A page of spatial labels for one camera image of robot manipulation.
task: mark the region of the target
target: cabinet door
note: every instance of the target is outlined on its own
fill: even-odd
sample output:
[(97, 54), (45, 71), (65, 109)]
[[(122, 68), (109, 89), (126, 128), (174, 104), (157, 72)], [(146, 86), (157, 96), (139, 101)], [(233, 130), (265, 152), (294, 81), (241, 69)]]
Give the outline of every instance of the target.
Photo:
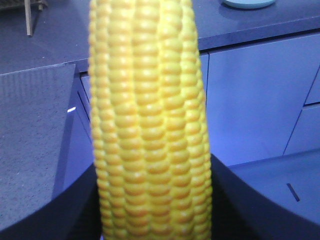
[(320, 69), (305, 104), (320, 103)]
[(320, 104), (304, 107), (285, 154), (320, 149)]
[(211, 52), (211, 152), (227, 166), (283, 155), (319, 64), (320, 34)]

